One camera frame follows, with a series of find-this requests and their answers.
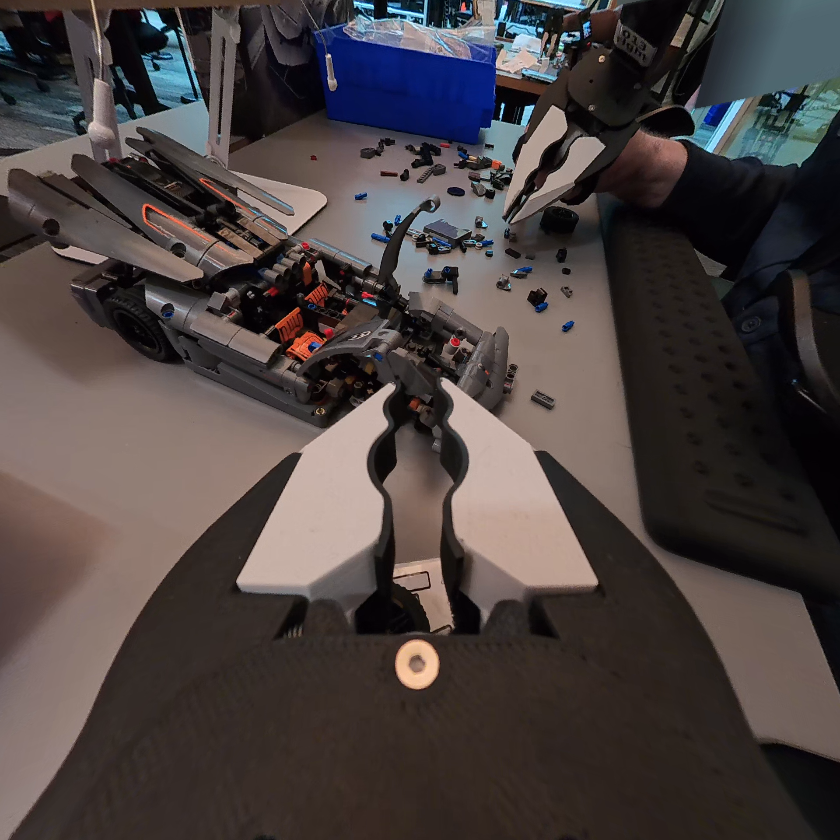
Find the cluttered background desk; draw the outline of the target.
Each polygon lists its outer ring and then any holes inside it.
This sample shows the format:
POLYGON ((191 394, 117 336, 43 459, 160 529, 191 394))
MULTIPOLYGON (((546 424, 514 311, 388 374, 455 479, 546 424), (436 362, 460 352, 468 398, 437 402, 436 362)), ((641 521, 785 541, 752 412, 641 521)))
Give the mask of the cluttered background desk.
POLYGON ((549 85, 562 70, 574 62, 581 45, 581 34, 565 28, 564 14, 550 14, 539 21, 533 35, 515 34, 501 45, 497 74, 505 78, 531 80, 549 85))

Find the person's right hand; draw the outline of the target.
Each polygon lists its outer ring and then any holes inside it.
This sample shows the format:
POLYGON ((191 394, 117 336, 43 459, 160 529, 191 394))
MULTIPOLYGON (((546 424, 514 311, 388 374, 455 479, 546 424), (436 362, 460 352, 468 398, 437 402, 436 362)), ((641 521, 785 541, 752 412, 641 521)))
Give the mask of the person's right hand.
POLYGON ((598 178, 594 192, 644 209, 663 205, 688 162, 685 145, 639 130, 598 178))

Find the black perforated mat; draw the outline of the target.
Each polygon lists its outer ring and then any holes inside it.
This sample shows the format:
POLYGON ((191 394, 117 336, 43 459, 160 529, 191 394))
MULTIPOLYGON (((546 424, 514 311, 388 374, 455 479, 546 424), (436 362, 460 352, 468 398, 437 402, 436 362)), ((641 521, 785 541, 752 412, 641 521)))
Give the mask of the black perforated mat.
POLYGON ((601 199, 644 525, 691 560, 838 599, 838 539, 695 250, 601 199))

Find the person's right forearm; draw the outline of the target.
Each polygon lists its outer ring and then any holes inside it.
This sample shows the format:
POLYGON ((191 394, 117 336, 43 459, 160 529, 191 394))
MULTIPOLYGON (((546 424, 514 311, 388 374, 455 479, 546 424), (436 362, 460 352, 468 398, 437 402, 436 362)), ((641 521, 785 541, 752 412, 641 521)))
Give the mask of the person's right forearm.
POLYGON ((800 171, 754 157, 708 153, 687 140, 686 167, 656 214, 676 226, 702 255, 739 268, 800 171))

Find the white book stand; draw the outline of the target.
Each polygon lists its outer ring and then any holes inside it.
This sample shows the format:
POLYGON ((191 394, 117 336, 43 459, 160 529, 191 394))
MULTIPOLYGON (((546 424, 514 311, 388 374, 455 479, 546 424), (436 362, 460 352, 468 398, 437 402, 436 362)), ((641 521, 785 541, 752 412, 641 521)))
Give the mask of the white book stand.
MULTIPOLYGON (((106 46, 105 24, 101 21, 100 13, 98 14, 106 51, 106 69, 108 69, 112 64, 112 53, 111 48, 106 46)), ((92 119, 92 82, 94 72, 98 70, 98 54, 91 21, 91 10, 66 13, 66 25, 77 78, 88 115, 92 119)), ((180 152, 193 169, 202 174, 213 176, 223 185, 254 198, 257 201, 257 206, 268 209, 269 216, 277 221, 280 220, 281 216, 289 217, 292 222, 291 231, 295 232, 326 205, 327 198, 325 195, 308 188, 230 171, 226 166, 230 140, 230 121, 233 112, 234 49, 238 45, 239 37, 238 8, 230 7, 213 11, 211 109, 208 117, 207 155, 201 155, 167 135, 152 129, 139 127, 136 131, 144 140, 163 140, 165 146, 171 146, 180 152)), ((122 141, 119 136, 118 149, 109 152, 115 153, 122 150, 122 141)), ((92 145, 91 153, 97 162, 106 160, 106 153, 92 145)))

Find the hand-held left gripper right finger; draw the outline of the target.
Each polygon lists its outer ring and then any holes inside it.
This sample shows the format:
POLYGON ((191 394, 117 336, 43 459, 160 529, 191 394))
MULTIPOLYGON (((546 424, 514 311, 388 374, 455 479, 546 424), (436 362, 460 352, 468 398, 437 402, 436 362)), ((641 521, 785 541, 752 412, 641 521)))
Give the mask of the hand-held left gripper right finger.
POLYGON ((443 505, 440 560, 456 634, 499 602, 592 593, 598 580, 538 454, 450 381, 437 382, 443 505))

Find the person's navy jacket torso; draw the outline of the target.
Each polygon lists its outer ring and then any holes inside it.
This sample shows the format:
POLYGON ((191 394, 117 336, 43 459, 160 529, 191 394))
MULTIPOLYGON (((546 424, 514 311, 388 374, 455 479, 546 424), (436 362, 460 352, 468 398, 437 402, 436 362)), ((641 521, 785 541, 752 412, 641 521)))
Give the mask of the person's navy jacket torso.
POLYGON ((838 468, 839 116, 772 211, 724 299, 801 455, 838 468))

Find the grey lego car model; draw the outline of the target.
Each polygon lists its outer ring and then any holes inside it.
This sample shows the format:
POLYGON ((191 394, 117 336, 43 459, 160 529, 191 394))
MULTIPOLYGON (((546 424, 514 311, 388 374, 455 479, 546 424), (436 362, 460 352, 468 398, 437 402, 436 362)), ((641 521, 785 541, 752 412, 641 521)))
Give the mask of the grey lego car model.
POLYGON ((489 410, 511 393, 507 330, 478 327, 427 291, 405 297, 396 280, 405 236, 443 244, 413 228, 438 196, 388 228, 375 267, 289 233, 268 208, 290 216, 291 205, 170 137, 141 129, 129 144, 120 160, 73 155, 72 178, 14 168, 7 198, 55 250, 102 257, 71 294, 145 358, 183 362, 316 427, 391 383, 429 428, 438 379, 489 410))

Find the clear plastic bags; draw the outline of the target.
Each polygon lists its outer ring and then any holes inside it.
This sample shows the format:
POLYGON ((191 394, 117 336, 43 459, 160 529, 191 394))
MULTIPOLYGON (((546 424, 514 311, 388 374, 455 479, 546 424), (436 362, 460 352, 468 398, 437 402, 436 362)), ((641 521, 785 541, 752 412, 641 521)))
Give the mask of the clear plastic bags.
POLYGON ((358 16, 342 28, 342 34, 378 46, 402 47, 424 54, 488 61, 496 64, 496 30, 470 19, 457 28, 436 28, 400 18, 373 20, 358 16))

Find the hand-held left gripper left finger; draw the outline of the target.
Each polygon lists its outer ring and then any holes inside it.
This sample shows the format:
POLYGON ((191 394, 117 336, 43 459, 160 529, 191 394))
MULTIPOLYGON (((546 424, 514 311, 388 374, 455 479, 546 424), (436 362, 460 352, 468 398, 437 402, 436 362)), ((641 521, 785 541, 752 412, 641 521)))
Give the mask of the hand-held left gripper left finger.
POLYGON ((402 422, 403 389, 388 384, 301 450, 239 572, 240 591, 336 601, 358 628, 388 630, 395 534, 384 482, 402 422))

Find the blue storage bin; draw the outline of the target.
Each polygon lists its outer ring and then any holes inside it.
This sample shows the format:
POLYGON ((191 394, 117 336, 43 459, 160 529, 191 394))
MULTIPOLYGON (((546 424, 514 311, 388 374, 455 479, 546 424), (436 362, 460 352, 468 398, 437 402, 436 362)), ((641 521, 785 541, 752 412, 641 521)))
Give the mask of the blue storage bin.
POLYGON ((468 144, 491 125, 496 64, 375 45, 325 30, 338 89, 328 88, 322 42, 321 79, 333 121, 422 134, 468 144))

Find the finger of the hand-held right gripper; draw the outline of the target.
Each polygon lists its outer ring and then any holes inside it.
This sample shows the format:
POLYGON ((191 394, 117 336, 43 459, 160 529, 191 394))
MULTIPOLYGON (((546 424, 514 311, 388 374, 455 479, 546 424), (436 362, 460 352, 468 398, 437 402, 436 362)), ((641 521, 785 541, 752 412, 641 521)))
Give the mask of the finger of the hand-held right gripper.
POLYGON ((507 195, 504 220, 520 222, 559 199, 575 184, 585 169, 603 152, 605 146, 595 137, 584 136, 572 142, 563 163, 540 163, 542 152, 533 138, 520 150, 507 195))
POLYGON ((523 209, 528 203, 541 208, 549 197, 567 193, 573 184, 569 159, 573 136, 565 112, 551 106, 539 122, 536 112, 522 137, 511 180, 511 209, 523 209))

